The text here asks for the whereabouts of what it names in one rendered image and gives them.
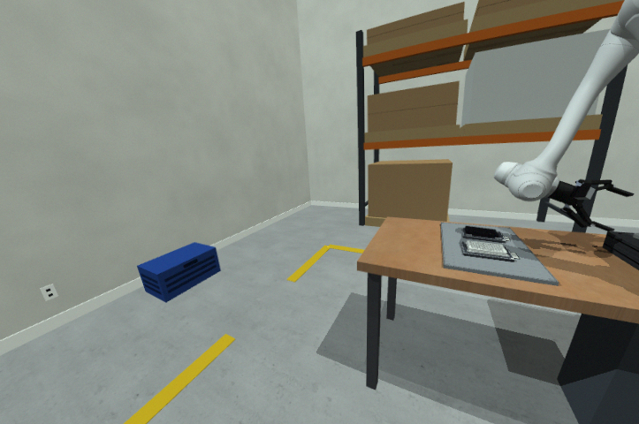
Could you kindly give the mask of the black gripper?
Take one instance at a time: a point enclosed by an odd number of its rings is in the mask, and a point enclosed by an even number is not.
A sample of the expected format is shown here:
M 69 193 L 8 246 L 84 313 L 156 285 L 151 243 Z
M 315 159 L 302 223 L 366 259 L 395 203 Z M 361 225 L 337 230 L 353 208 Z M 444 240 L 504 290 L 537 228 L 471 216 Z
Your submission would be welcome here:
M 554 191 L 554 193 L 552 193 L 548 198 L 551 198 L 553 200 L 556 201 L 560 201 L 563 202 L 565 204 L 564 208 L 561 208 L 560 210 L 567 213 L 580 227 L 593 227 L 596 226 L 600 229 L 603 229 L 605 231 L 614 231 L 613 228 L 605 226 L 601 223 L 597 223 L 597 222 L 592 222 L 590 217 L 588 216 L 588 214 L 586 213 L 586 211 L 583 208 L 582 203 L 584 202 L 584 200 L 577 200 L 575 198 L 571 197 L 571 194 L 573 192 L 573 190 L 577 187 L 577 186 L 581 186 L 582 183 L 591 183 L 592 185 L 604 185 L 604 186 L 600 186 L 600 187 L 596 187 L 596 191 L 599 190 L 604 190 L 606 189 L 607 191 L 613 192 L 613 193 L 617 193 L 623 196 L 633 196 L 633 193 L 621 190 L 619 188 L 616 188 L 616 185 L 612 184 L 612 180 L 577 180 L 575 181 L 576 185 L 570 185 L 568 183 L 559 182 L 559 185 L 557 187 L 557 189 Z M 578 215 L 569 207 L 569 206 L 573 206 L 573 208 L 577 211 Z

